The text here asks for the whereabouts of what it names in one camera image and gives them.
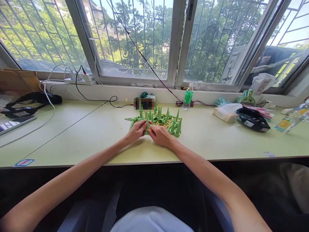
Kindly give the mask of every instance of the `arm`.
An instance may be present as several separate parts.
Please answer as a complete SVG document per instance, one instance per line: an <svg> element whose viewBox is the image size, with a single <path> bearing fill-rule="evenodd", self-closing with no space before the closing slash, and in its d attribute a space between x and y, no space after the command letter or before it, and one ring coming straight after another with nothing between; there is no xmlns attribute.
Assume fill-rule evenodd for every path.
<svg viewBox="0 0 309 232"><path fill-rule="evenodd" d="M154 142L171 149L182 162L225 204L236 232L270 232L264 219L246 194L219 169L186 148L161 126L150 126Z"/></svg>
<svg viewBox="0 0 309 232"><path fill-rule="evenodd" d="M27 196L4 215L0 221L0 229L4 232L33 231L53 208L78 189L103 164L121 149L144 136L146 126L146 120L135 123L129 133L117 143L81 161Z"/></svg>

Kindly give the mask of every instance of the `headphones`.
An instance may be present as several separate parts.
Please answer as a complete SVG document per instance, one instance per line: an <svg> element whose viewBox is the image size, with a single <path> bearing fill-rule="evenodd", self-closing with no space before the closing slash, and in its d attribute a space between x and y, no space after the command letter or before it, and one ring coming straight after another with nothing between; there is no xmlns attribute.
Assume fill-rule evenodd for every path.
<svg viewBox="0 0 309 232"><path fill-rule="evenodd" d="M48 95L49 100L51 101L52 104L60 104L62 103L62 97L59 95L54 95L54 94L50 94L50 93L46 93ZM20 108L13 108L13 106L17 103L20 102L24 102L24 101L28 101L28 100L32 100L33 102L38 102L41 103L42 105L38 106L38 107L20 107ZM4 114L5 116L7 116L8 118L19 118L22 116L26 116L26 115L33 115L35 114L35 112L37 112L39 109L43 108L44 106L49 105L49 101L45 95L45 92L31 92L28 93L22 97L20 97L19 99L17 99L14 102L10 102L8 103L5 108L8 109L9 111L2 111L1 113Z"/></svg>
<svg viewBox="0 0 309 232"><path fill-rule="evenodd" d="M250 127L252 130L266 132L270 130L270 126L265 118L256 110L246 107L236 110L239 115L237 120Z"/></svg>

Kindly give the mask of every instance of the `desk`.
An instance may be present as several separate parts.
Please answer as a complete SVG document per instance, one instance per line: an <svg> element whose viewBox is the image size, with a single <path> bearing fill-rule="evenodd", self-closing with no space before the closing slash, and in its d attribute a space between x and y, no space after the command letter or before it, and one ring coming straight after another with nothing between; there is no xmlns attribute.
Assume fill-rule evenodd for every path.
<svg viewBox="0 0 309 232"><path fill-rule="evenodd" d="M90 105L82 101L73 100L63 101L61 105L55 105L56 113L48 124L0 148L0 168L13 166L100 106L99 104ZM12 141L30 130L39 127L52 116L52 111L53 109L50 105L38 110L35 114L37 119L1 135L0 145ZM9 120L10 119L4 115L0 116L0 123Z"/></svg>
<svg viewBox="0 0 309 232"><path fill-rule="evenodd" d="M163 104L163 112L169 107L171 114L178 107ZM308 156L309 126L302 123L287 134L274 126L282 119L276 115L266 133L255 132L239 122L226 123L212 114L212 107L195 105L188 111L180 108L183 118L182 133L177 138L185 146L207 160L244 160L275 157ZM112 145L126 135L130 121L124 118L138 114L132 107L109 108L101 106L82 120L34 151L27 159L35 161L32 167L72 166L92 154ZM120 151L106 165L151 164L180 162L169 149L156 145L144 136Z"/></svg>

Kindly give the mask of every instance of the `sticker label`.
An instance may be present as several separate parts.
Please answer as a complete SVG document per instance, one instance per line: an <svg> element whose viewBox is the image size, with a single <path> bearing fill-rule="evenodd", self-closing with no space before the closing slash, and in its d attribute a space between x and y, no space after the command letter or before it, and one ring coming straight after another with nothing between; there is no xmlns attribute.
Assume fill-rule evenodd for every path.
<svg viewBox="0 0 309 232"><path fill-rule="evenodd" d="M266 131L269 131L269 129L267 129L267 128L262 128L260 131L266 132Z"/></svg>
<svg viewBox="0 0 309 232"><path fill-rule="evenodd" d="M21 117L21 116L25 116L28 115L29 113L26 111L22 111L22 112L18 112L18 113L14 113L15 116L17 117Z"/></svg>
<svg viewBox="0 0 309 232"><path fill-rule="evenodd" d="M31 164L34 161L34 159L24 159L22 161L19 161L17 164L15 164L13 167L25 167Z"/></svg>
<svg viewBox="0 0 309 232"><path fill-rule="evenodd" d="M254 125L252 122L249 121L245 121L244 124L248 127L252 127Z"/></svg>
<svg viewBox="0 0 309 232"><path fill-rule="evenodd" d="M273 156L275 156L273 153L271 153L271 152L269 152L269 151L265 151L264 154L267 155L268 157L273 157Z"/></svg>

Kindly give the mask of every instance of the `water bottle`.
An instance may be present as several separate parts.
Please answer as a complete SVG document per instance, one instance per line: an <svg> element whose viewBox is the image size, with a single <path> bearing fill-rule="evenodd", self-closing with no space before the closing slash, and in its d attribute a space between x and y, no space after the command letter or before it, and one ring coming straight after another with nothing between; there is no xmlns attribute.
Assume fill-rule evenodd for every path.
<svg viewBox="0 0 309 232"><path fill-rule="evenodd" d="M309 99L304 104L300 104L299 106L295 107L288 116L282 119L275 126L275 129L280 132L287 133L308 116Z"/></svg>
<svg viewBox="0 0 309 232"><path fill-rule="evenodd" d="M186 91L186 95L184 96L184 101L183 101L184 110L190 109L192 96L193 96L193 83L190 83L189 88Z"/></svg>

